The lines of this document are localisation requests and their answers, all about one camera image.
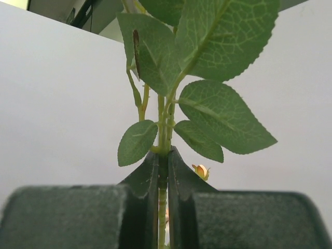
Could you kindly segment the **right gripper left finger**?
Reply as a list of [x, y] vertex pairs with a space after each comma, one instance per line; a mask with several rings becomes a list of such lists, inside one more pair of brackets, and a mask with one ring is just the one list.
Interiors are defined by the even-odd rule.
[[117, 185], [24, 186], [1, 211], [1, 248], [156, 248], [158, 156]]

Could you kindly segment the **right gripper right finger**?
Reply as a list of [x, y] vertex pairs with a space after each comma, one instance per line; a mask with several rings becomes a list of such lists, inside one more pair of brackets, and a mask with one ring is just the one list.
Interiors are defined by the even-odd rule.
[[331, 248], [314, 203], [298, 192], [219, 191], [168, 157], [171, 248]]

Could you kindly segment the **pink flowers with green leaves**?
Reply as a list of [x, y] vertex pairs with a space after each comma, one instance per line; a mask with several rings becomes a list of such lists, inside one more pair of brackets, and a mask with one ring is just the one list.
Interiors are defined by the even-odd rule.
[[126, 73], [139, 120], [117, 151], [121, 167], [147, 153], [160, 158], [158, 242], [165, 247], [167, 161], [172, 135], [223, 162], [224, 149], [246, 155], [276, 143], [227, 81], [262, 53], [279, 1], [123, 1], [117, 14]]

